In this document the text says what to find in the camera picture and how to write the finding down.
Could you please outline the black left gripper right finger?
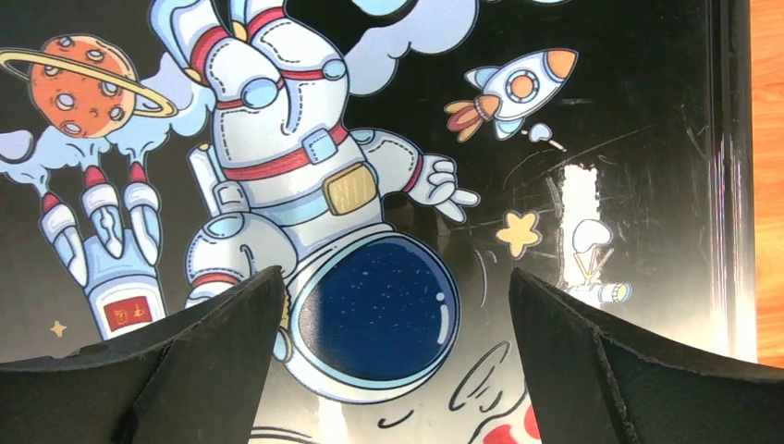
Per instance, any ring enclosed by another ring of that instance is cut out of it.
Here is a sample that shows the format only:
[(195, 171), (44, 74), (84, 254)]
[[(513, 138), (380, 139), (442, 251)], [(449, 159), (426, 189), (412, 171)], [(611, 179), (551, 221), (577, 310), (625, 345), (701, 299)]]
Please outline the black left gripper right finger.
[(545, 443), (779, 443), (783, 372), (703, 351), (521, 269), (509, 307)]

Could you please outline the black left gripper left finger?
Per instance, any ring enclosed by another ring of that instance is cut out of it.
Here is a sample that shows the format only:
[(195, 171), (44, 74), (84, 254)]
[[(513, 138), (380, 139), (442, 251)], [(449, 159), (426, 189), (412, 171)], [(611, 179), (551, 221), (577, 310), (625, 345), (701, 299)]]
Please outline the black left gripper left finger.
[(245, 443), (285, 286), (271, 266), (212, 299), (62, 358), (1, 367), (5, 443)]

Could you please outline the astronaut print suitcase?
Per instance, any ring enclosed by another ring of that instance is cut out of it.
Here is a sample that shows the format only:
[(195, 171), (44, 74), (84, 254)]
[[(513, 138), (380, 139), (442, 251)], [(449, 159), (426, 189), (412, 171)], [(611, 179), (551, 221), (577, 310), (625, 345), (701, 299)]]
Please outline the astronaut print suitcase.
[(535, 443), (513, 269), (756, 349), (730, 1), (5, 1), (1, 360), (271, 265), (247, 443)]

